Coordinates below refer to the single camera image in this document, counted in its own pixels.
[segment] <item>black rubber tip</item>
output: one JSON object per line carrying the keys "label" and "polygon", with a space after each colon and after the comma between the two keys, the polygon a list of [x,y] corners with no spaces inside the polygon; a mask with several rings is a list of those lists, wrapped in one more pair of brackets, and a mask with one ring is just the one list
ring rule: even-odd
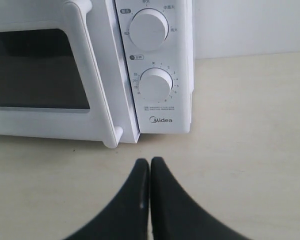
{"label": "black rubber tip", "polygon": [[155,240],[247,240],[202,209],[161,157],[152,159],[150,188]]}
{"label": "black rubber tip", "polygon": [[149,177],[147,160],[138,159],[113,200],[92,221],[66,240],[146,240]]}

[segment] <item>microwave oven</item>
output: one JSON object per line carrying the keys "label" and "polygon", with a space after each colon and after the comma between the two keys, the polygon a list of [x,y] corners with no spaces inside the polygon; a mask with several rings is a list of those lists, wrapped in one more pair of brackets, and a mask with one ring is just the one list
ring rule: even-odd
{"label": "microwave oven", "polygon": [[190,131],[191,0],[0,0],[0,135]]}

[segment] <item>timer knob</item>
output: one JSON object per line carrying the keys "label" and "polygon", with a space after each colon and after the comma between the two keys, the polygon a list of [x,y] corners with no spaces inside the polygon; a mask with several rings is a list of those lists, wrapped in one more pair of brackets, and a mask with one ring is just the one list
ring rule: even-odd
{"label": "timer knob", "polygon": [[146,100],[162,101],[169,96],[172,86],[169,73],[160,68],[150,68],[141,75],[139,92]]}
{"label": "timer knob", "polygon": [[129,32],[132,42],[139,49],[153,51],[165,42],[169,24],[161,12],[146,8],[134,16]]}

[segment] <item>microwave window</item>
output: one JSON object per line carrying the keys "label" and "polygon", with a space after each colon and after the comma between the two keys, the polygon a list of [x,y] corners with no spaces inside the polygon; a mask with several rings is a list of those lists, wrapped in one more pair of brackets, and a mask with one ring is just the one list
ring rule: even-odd
{"label": "microwave window", "polygon": [[62,30],[0,32],[0,107],[90,108]]}

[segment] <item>beige tabletop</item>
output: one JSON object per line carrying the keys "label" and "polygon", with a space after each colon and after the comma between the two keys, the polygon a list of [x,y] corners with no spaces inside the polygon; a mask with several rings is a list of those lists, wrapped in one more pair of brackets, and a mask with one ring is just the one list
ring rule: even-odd
{"label": "beige tabletop", "polygon": [[135,159],[153,156],[231,228],[300,240],[300,53],[198,60],[190,134],[116,149],[0,136],[0,240],[66,237],[112,199]]}

